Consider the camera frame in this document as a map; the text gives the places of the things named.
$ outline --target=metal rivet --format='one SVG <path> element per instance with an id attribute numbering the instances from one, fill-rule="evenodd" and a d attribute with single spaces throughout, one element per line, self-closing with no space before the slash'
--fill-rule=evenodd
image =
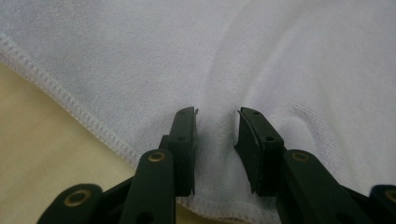
<path id="1" fill-rule="evenodd" d="M 165 154 L 162 152 L 154 152 L 148 156 L 149 161 L 163 161 L 165 160 Z"/>
<path id="2" fill-rule="evenodd" d="M 78 189 L 73 193 L 69 194 L 64 199 L 64 205 L 67 207 L 75 207 L 79 206 L 82 203 L 85 203 L 91 197 L 91 192 L 87 189 Z"/>
<path id="3" fill-rule="evenodd" d="M 389 200 L 396 203 L 396 189 L 388 189 L 387 191 L 385 191 L 385 195 Z"/>
<path id="4" fill-rule="evenodd" d="M 293 154 L 291 154 L 291 156 L 296 161 L 309 161 L 309 156 L 306 153 L 303 153 L 303 152 L 294 152 Z"/>

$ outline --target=black plastic part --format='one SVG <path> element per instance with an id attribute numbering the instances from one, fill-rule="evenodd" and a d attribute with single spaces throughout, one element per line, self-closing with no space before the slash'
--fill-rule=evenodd
<path id="1" fill-rule="evenodd" d="M 96 223 L 102 190 L 93 184 L 80 184 L 66 189 L 47 208 L 38 224 Z"/>
<path id="2" fill-rule="evenodd" d="M 283 224 L 373 223 L 312 154 L 284 153 L 276 208 Z"/>
<path id="3" fill-rule="evenodd" d="M 175 223 L 174 160 L 171 152 L 156 149 L 143 154 L 123 206 L 120 223 Z"/>
<path id="4" fill-rule="evenodd" d="M 175 160 L 176 196 L 189 196 L 194 193 L 194 164 L 197 146 L 197 131 L 194 107 L 179 110 L 172 124 L 171 132 L 164 136 L 167 149 Z"/>
<path id="5" fill-rule="evenodd" d="M 377 222 L 377 213 L 374 213 L 374 210 L 371 208 L 369 204 L 369 198 L 356 192 L 353 189 L 349 189 L 344 187 L 346 192 L 349 194 L 349 196 L 355 201 L 355 203 L 359 206 L 359 208 L 375 223 Z"/>
<path id="6" fill-rule="evenodd" d="M 169 135 L 163 135 L 163 138 L 161 139 L 161 143 L 158 146 L 158 149 L 168 149 L 168 137 Z"/>
<path id="7" fill-rule="evenodd" d="M 282 154 L 282 137 L 259 111 L 242 107 L 235 146 L 247 172 L 252 192 L 276 196 Z"/>
<path id="8" fill-rule="evenodd" d="M 103 193 L 103 200 L 97 210 L 103 218 L 98 223 L 118 223 L 120 221 L 125 199 L 133 180 L 134 178 L 131 177 Z"/>
<path id="9" fill-rule="evenodd" d="M 396 186 L 377 185 L 372 188 L 369 204 L 377 223 L 396 223 Z"/>

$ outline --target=beige table surface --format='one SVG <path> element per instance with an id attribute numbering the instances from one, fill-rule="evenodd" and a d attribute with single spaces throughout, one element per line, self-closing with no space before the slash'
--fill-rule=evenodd
<path id="1" fill-rule="evenodd" d="M 0 63 L 0 223 L 36 223 L 73 185 L 107 190 L 134 174 L 37 87 Z M 177 223 L 220 223 L 177 207 Z"/>

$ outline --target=white towel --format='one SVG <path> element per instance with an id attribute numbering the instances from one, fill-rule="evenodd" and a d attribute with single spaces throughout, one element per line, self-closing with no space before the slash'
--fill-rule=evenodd
<path id="1" fill-rule="evenodd" d="M 206 217 L 278 223 L 233 149 L 236 110 L 343 185 L 396 185 L 396 2 L 0 1 L 0 59 L 133 166 L 199 108 L 196 195 Z"/>

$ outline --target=microfiber cloth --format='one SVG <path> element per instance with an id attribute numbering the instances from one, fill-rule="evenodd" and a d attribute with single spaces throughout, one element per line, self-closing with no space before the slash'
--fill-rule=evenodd
<path id="1" fill-rule="evenodd" d="M 396 185 L 396 2 L 12 0 L 0 58 L 136 166 L 199 108 L 195 196 L 205 217 L 279 223 L 233 149 L 237 110 L 367 195 Z"/>

